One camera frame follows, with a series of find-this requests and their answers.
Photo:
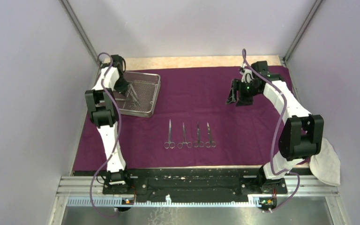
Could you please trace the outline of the surgical clamp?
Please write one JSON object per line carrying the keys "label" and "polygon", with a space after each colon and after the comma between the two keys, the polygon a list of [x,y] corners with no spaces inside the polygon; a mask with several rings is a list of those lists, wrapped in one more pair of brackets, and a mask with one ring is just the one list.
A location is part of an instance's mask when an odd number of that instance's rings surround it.
{"label": "surgical clamp", "polygon": [[178,149],[182,149],[183,147],[191,148],[192,143],[187,141],[186,129],[185,124],[182,123],[182,141],[177,145]]}

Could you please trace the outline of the small metal scissors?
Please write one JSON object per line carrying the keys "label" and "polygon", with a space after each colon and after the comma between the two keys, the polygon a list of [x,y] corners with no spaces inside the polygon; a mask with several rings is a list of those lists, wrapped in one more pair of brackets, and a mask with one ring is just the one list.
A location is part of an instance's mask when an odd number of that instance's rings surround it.
{"label": "small metal scissors", "polygon": [[204,147],[204,143],[201,141],[201,132],[200,132],[200,125],[199,122],[197,122],[196,125],[196,141],[194,142],[194,147],[195,148],[203,148]]}

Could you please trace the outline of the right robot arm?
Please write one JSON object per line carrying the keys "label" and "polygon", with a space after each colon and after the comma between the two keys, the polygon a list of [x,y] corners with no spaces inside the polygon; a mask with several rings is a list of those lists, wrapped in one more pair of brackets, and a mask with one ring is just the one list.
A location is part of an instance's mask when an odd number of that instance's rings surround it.
{"label": "right robot arm", "polygon": [[279,119],[271,144],[270,161],[259,169],[256,187],[269,193],[287,172],[321,151],[324,119],[304,108],[288,89],[280,74],[271,73],[266,61],[240,67],[241,79],[233,79],[226,104],[252,105],[262,94],[274,106]]}

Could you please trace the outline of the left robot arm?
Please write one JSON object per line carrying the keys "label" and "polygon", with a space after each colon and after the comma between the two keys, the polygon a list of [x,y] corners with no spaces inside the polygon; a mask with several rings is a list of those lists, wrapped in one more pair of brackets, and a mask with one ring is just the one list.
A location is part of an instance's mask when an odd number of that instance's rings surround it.
{"label": "left robot arm", "polygon": [[104,55],[109,61],[100,63],[96,83],[85,92],[85,100],[89,119],[101,136],[106,156],[98,171],[105,167],[105,185],[113,185],[119,193],[125,194],[130,191],[132,182],[126,178],[126,162],[120,149],[122,118],[114,93],[125,95],[128,91],[129,82],[124,78],[126,62],[118,54],[102,52],[97,57]]}

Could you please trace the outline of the surgical scissors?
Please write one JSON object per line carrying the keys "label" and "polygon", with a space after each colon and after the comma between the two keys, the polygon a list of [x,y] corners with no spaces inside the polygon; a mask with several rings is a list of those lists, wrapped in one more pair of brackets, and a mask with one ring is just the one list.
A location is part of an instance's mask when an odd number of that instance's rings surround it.
{"label": "surgical scissors", "polygon": [[212,139],[210,124],[207,122],[208,141],[205,143],[206,148],[215,148],[217,143]]}

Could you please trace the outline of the metal mesh instrument tray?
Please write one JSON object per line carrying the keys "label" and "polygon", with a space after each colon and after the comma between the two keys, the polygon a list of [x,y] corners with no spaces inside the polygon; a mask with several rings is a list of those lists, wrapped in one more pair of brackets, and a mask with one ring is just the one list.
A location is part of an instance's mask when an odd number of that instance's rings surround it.
{"label": "metal mesh instrument tray", "polygon": [[[140,101],[140,106],[132,105],[128,92],[121,95],[114,90],[119,76],[123,76],[133,85]],[[85,92],[87,112],[90,120],[97,115],[113,114],[149,118],[153,115],[161,87],[158,74],[142,72],[120,73],[117,68],[100,69],[96,84]]]}

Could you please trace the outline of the maroon wrap cloth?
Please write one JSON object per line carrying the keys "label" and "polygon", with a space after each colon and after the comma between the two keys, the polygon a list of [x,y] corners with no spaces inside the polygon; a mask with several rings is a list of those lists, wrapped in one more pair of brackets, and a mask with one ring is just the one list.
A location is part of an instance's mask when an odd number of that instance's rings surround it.
{"label": "maroon wrap cloth", "polygon": [[[272,139],[279,114],[262,94],[250,106],[226,105],[238,67],[149,69],[161,77],[154,113],[149,118],[122,115],[119,144],[128,169],[263,165],[270,161]],[[165,149],[169,119],[174,149]],[[203,148],[195,148],[199,122]],[[207,122],[215,148],[206,148]],[[178,149],[182,123],[191,148]],[[94,171],[106,161],[97,128],[85,119],[75,158],[75,171]]]}

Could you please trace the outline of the surgical forceps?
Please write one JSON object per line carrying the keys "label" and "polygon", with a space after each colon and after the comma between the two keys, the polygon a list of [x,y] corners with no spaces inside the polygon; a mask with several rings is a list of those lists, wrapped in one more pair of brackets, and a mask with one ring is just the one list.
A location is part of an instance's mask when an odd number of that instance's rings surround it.
{"label": "surgical forceps", "polygon": [[172,122],[171,119],[169,119],[168,124],[168,140],[164,143],[165,149],[174,149],[175,148],[175,142],[172,141]]}

